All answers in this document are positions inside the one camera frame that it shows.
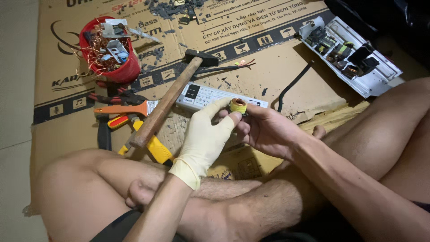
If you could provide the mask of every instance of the hand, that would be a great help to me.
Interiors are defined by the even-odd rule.
[[[250,116],[243,118],[235,129],[238,138],[264,154],[291,160],[295,146],[303,136],[308,136],[291,120],[273,109],[248,104],[246,111]],[[219,113],[221,117],[227,114],[226,110]],[[316,126],[314,133],[320,138],[325,130],[322,126]]]
[[[219,124],[211,124],[211,119],[230,100],[225,98],[216,101],[193,114],[185,132],[181,153],[169,171],[194,190],[199,188],[200,176],[207,176],[209,167],[218,158],[231,131],[242,118],[239,112],[232,112],[225,115]]]

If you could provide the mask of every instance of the floor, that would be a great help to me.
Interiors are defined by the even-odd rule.
[[[24,217],[30,203],[37,0],[0,0],[0,241],[47,242],[40,216]]]

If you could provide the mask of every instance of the gloved hand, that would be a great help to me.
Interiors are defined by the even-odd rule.
[[[181,153],[173,161],[169,173],[179,177],[194,190],[200,187],[200,176],[207,176],[209,167],[218,158],[231,131],[242,119],[241,113],[232,112],[219,124],[211,124],[215,114],[227,106],[230,100],[225,98],[216,101],[193,114],[185,132]]]

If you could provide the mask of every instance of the cardboard box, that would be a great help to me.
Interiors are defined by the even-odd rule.
[[[284,97],[282,113],[296,123],[343,104],[348,97],[357,97],[312,51],[293,40],[293,34],[307,21],[321,16],[329,22],[334,17],[323,1],[209,0],[196,9],[198,19],[189,25],[178,23],[180,15],[172,21],[152,15],[144,0],[41,0],[39,9],[32,191],[43,166],[65,153],[97,147],[94,101],[87,98],[94,90],[94,75],[86,62],[75,56],[80,55],[78,33],[94,17],[126,18],[130,27],[139,26],[162,41],[154,45],[132,37],[141,64],[154,65],[155,48],[164,53],[153,71],[131,83],[149,99],[161,98],[184,70],[186,63],[181,60],[187,48],[179,43],[217,56],[221,66],[255,59],[257,64],[249,69],[203,74],[195,81],[267,101],[272,108],[277,106],[282,89],[307,62],[315,60],[314,67]],[[174,33],[164,33],[172,29]],[[231,86],[221,80],[224,77]],[[180,150],[190,115],[173,109],[157,134],[174,155]],[[113,150],[119,150],[131,133],[127,125],[114,131]],[[128,155],[135,160],[151,158],[145,150]]]

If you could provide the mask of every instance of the orange paintbrush handle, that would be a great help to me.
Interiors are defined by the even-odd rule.
[[[106,114],[137,112],[137,113],[141,113],[145,116],[148,116],[146,102],[144,102],[140,105],[137,105],[137,106],[113,105],[113,106],[108,106],[108,107],[101,107],[98,109],[94,109],[94,112],[95,113],[106,113]]]

